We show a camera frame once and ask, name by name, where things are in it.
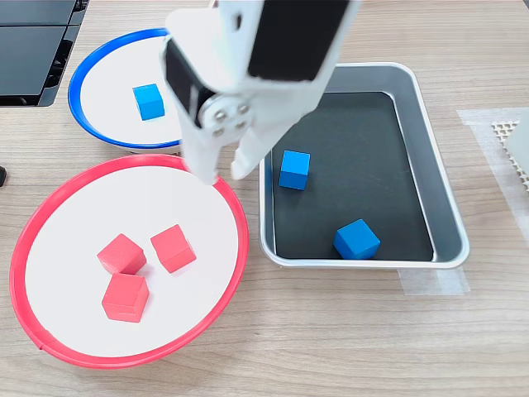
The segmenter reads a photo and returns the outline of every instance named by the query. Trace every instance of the red rim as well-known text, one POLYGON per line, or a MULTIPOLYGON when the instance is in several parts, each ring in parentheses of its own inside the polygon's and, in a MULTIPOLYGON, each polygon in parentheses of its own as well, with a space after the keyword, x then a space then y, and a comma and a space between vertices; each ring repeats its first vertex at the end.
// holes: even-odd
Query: red rim
POLYGON ((26 261, 31 245, 38 232, 51 214, 68 197, 82 187, 104 175, 111 174, 112 172, 124 170, 125 168, 146 165, 158 165, 187 171, 183 159, 172 155, 130 155, 128 157, 110 160, 106 163, 97 165, 84 171, 82 174, 77 175, 47 198, 46 201, 35 211, 18 238, 15 251, 13 252, 9 275, 9 289, 11 292, 13 308, 17 314, 18 321, 20 321, 20 324, 37 347, 60 360, 75 364, 76 366, 85 366, 88 368, 117 369, 138 366, 167 356, 178 350, 180 347, 190 343, 218 318, 230 302, 242 280, 249 250, 248 222, 246 221, 246 215, 243 211, 241 202, 237 198, 235 192, 226 181, 219 178, 214 187, 222 197, 224 197, 233 212, 239 235, 239 249, 237 253, 236 267, 226 291, 212 311, 199 324, 183 336, 163 345, 162 347, 158 347, 149 352, 136 354, 134 356, 123 357, 90 356, 88 354, 77 352, 57 341, 53 335, 42 327, 31 309, 26 294, 26 261))

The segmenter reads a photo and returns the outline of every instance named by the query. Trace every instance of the blue cube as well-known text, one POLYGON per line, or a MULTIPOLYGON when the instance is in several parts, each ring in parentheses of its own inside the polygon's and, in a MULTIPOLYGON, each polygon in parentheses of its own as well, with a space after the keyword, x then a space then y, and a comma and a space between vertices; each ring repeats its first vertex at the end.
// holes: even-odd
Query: blue cube
POLYGON ((338 230, 334 239, 334 247, 344 259, 372 258, 379 246, 380 240, 363 219, 338 230))
POLYGON ((164 101, 156 84, 142 85, 132 90, 140 110, 141 120, 150 120, 165 115, 164 101))
POLYGON ((308 163, 311 155, 297 151, 284 151, 279 186, 305 190, 308 178, 308 163))

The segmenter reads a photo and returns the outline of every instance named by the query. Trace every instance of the white plate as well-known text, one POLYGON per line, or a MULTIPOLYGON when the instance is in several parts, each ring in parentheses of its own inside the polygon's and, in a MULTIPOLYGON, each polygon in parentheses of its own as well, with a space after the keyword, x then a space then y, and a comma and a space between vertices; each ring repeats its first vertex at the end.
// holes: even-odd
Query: white plate
POLYGON ((160 65, 165 29, 137 31, 102 45, 79 65, 70 81, 69 105, 95 137, 135 152, 179 151, 179 116, 160 65), (165 115, 142 121, 132 89, 156 84, 165 115))
POLYGON ((76 365, 118 368, 190 342, 226 307, 248 252, 242 207, 226 182, 202 184, 170 155, 112 160, 70 180, 37 210, 13 254, 12 300, 37 346, 76 365), (150 238, 179 224, 197 260, 170 274, 150 238), (124 233, 145 253, 150 296, 139 323, 110 320, 111 275, 97 253, 124 233))

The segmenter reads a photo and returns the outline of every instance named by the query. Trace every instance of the blue rim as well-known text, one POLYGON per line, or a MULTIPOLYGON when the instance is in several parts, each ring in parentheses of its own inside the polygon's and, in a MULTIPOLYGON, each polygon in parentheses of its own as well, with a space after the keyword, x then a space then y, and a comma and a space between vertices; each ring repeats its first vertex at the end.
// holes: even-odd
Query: blue rim
POLYGON ((117 50, 124 45, 131 44, 135 41, 140 41, 144 39, 150 39, 152 37, 161 37, 167 36, 168 32, 164 28, 157 29, 146 29, 144 31, 135 31, 118 37, 112 41, 109 41, 107 44, 103 44, 101 47, 96 49, 92 54, 86 57, 86 59, 81 62, 79 67, 75 70, 72 79, 69 82, 68 90, 68 104, 69 109, 75 117, 75 120, 79 125, 84 128, 87 132, 94 135, 96 138, 112 143, 113 145, 122 146, 131 149, 162 149, 165 147, 177 146, 180 144, 180 140, 156 143, 156 144, 144 144, 137 145, 134 143, 127 143, 121 141, 115 141, 108 136, 102 135, 98 130, 96 130, 92 124, 88 121, 83 112, 83 107, 81 106, 81 87, 83 86, 83 81, 90 69, 99 62, 103 57, 107 56, 114 50, 117 50))

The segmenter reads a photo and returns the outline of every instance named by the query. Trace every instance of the screw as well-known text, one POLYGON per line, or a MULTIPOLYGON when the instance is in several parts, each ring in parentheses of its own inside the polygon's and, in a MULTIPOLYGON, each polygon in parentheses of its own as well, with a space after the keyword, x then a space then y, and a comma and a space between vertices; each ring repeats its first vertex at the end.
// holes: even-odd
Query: screw
POLYGON ((250 110, 250 106, 248 106, 248 105, 246 105, 244 103, 237 107, 237 112, 239 112, 239 114, 245 114, 249 110, 250 110))
POLYGON ((217 122, 223 122, 224 120, 226 120, 226 112, 224 112, 223 110, 218 110, 216 113, 215 113, 215 120, 217 122))

